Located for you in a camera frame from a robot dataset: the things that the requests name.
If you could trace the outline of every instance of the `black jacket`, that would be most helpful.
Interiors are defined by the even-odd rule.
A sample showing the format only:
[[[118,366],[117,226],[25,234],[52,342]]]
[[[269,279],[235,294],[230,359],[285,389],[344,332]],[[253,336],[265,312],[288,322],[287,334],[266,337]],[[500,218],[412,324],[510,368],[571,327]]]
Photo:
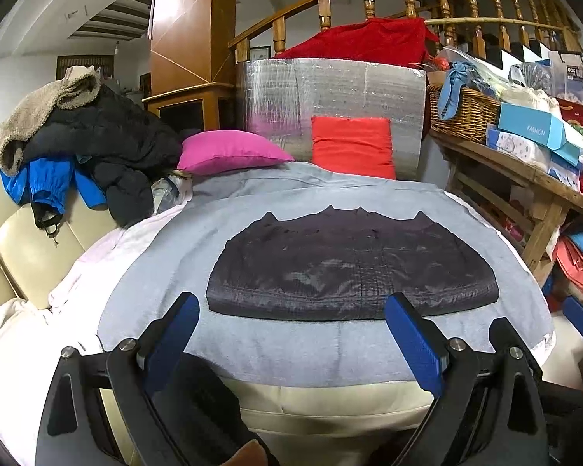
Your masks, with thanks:
[[[108,209],[122,227],[149,217],[150,181],[175,169],[180,137],[159,117],[101,86],[95,101],[74,110],[54,108],[25,143],[23,162],[44,156],[76,156],[106,194]]]

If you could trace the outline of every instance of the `wicker basket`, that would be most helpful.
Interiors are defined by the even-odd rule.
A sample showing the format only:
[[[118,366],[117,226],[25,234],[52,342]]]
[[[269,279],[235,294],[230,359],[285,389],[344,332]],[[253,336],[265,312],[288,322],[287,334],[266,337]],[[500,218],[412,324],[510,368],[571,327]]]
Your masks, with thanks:
[[[485,143],[486,127],[496,124],[499,119],[501,103],[479,91],[463,87],[460,105],[454,117],[441,121],[438,118],[438,96],[442,85],[429,85],[429,109],[432,129],[466,140]]]

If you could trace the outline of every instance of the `wall picture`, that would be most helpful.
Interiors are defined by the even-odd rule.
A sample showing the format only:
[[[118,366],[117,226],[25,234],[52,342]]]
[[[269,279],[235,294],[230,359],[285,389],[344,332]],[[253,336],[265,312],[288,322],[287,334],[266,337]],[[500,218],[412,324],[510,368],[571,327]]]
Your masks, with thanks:
[[[272,57],[272,47],[265,45],[262,47],[251,47],[249,59],[256,61],[258,59],[270,59]]]

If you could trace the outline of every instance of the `black fabric piece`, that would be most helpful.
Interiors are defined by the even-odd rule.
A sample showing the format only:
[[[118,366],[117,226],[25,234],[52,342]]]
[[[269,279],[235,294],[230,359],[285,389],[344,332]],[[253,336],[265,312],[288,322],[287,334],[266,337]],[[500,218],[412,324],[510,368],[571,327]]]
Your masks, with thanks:
[[[23,163],[75,155],[90,156],[82,170],[106,195],[117,224],[128,227],[151,216],[150,182],[176,168],[182,143],[159,117],[102,85],[84,107],[54,108],[25,143]]]
[[[278,320],[384,319],[403,292],[423,316],[496,302],[492,268],[423,212],[397,221],[363,209],[292,221],[271,212],[230,239],[209,277],[210,310]]]
[[[264,448],[269,466],[278,466],[263,440],[242,421],[237,397],[204,359],[182,354],[152,404],[191,466],[222,464],[251,440]]]

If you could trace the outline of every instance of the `wooden table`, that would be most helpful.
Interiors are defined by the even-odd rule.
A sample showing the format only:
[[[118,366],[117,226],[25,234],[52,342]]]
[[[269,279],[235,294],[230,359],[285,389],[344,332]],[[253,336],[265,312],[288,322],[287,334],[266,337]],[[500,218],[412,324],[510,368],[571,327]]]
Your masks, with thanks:
[[[431,130],[430,135],[441,148],[445,159],[451,163],[446,190],[465,200],[500,230],[516,247],[537,282],[542,285],[554,264],[554,261],[545,255],[546,246],[557,227],[564,223],[571,209],[583,214],[583,194],[570,189],[538,168],[485,145],[434,130]],[[529,216],[524,216],[510,203],[464,174],[461,166],[467,160],[492,168],[509,178],[511,182],[532,190],[533,205],[529,209]],[[474,191],[516,222],[525,232],[526,242],[524,244],[517,242],[487,209],[475,203],[466,194],[466,190]]]

